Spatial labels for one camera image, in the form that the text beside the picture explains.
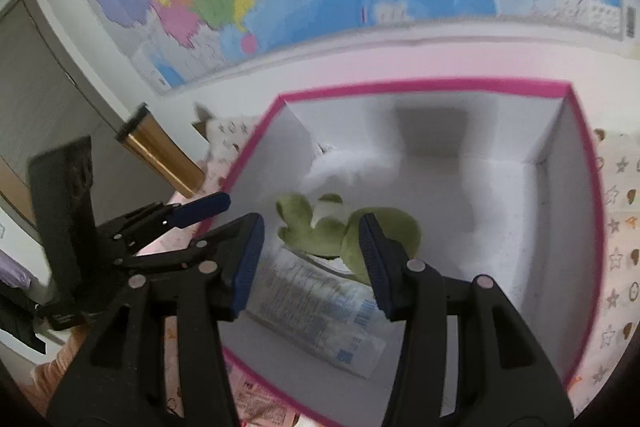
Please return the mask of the peach sleeve forearm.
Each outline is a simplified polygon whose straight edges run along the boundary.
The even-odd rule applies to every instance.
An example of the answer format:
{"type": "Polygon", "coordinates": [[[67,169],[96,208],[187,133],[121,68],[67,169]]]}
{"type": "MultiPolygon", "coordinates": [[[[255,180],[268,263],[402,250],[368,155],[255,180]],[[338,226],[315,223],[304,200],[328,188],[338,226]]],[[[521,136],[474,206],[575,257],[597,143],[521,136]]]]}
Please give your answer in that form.
{"type": "Polygon", "coordinates": [[[73,327],[70,330],[70,338],[55,358],[51,362],[37,365],[32,370],[32,382],[22,390],[25,397],[42,416],[46,415],[58,385],[89,333],[89,325],[73,327]]]}

